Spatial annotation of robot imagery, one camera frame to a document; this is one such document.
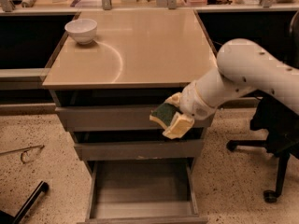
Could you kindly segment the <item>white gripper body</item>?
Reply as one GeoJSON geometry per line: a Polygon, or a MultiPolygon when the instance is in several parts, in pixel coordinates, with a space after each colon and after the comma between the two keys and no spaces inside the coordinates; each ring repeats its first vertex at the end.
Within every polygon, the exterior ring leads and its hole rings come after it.
{"type": "Polygon", "coordinates": [[[214,107],[210,107],[201,97],[195,81],[183,89],[179,100],[179,110],[196,120],[204,120],[216,111],[214,107]]]}

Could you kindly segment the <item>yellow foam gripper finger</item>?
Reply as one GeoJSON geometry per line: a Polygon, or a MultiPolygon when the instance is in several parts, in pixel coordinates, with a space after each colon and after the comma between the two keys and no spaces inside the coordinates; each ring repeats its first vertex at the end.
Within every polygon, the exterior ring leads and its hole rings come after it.
{"type": "Polygon", "coordinates": [[[180,98],[181,98],[181,93],[177,92],[173,95],[171,95],[170,97],[168,97],[165,102],[170,104],[170,105],[174,105],[175,107],[179,107],[180,105],[180,98]]]}
{"type": "Polygon", "coordinates": [[[163,132],[163,136],[169,139],[181,138],[193,126],[194,118],[177,112],[170,125],[163,132]]]}

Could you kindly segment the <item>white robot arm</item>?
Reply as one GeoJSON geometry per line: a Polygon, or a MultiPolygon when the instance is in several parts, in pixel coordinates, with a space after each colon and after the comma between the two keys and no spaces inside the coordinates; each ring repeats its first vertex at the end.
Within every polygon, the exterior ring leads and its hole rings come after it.
{"type": "Polygon", "coordinates": [[[197,120],[252,91],[263,91],[299,113],[299,69],[272,56],[247,39],[233,39],[219,50],[216,66],[167,99],[179,108],[164,136],[182,137],[197,120]]]}

